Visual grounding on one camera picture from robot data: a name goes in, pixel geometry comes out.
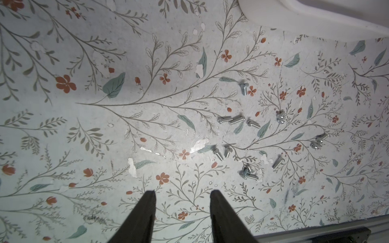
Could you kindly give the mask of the white plastic storage box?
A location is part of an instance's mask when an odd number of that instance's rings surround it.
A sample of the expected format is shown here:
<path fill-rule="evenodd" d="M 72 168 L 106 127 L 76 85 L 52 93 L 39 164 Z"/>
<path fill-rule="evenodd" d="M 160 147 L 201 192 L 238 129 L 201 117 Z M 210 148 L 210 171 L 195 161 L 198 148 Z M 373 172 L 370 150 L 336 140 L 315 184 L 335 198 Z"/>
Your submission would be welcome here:
<path fill-rule="evenodd" d="M 243 14 L 258 25 L 355 42 L 389 35 L 389 2 L 359 0 L 245 0 Z"/>

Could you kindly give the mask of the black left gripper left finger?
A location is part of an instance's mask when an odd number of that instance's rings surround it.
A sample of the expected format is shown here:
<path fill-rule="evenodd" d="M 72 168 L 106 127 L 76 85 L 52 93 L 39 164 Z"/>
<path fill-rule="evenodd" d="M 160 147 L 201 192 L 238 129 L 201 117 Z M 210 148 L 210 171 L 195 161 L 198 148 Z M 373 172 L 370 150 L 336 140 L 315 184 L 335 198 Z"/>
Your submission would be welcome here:
<path fill-rule="evenodd" d="M 155 191 L 146 191 L 108 243 L 150 243 L 156 201 Z"/>

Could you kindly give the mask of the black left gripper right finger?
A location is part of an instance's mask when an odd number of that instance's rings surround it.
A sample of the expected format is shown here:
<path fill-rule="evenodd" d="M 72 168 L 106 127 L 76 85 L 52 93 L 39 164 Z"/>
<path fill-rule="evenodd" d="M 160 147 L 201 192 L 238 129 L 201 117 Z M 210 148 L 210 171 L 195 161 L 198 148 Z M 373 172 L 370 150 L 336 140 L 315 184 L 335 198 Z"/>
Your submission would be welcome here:
<path fill-rule="evenodd" d="M 219 190 L 210 193 L 210 218 L 214 243 L 257 243 Z"/>

